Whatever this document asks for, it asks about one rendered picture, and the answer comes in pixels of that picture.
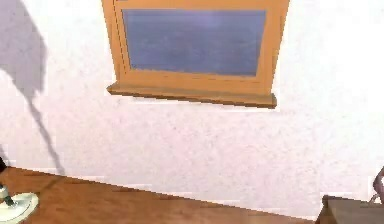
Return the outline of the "orange wooden framed window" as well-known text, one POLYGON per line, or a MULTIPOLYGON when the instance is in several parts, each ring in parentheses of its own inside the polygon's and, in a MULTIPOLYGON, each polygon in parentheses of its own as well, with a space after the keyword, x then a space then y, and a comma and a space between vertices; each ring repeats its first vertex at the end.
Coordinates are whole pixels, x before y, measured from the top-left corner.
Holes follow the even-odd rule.
POLYGON ((101 0, 113 95, 273 109, 290 0, 101 0))

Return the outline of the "pink curved object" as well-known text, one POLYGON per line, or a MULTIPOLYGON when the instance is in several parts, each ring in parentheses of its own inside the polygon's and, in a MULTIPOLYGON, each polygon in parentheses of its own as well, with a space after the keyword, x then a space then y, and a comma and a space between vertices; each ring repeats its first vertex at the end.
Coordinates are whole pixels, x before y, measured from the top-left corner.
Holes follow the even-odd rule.
POLYGON ((374 203, 377 199, 380 199, 380 202, 384 205, 384 166, 376 175, 372 186, 375 194, 371 197, 369 202, 374 203))

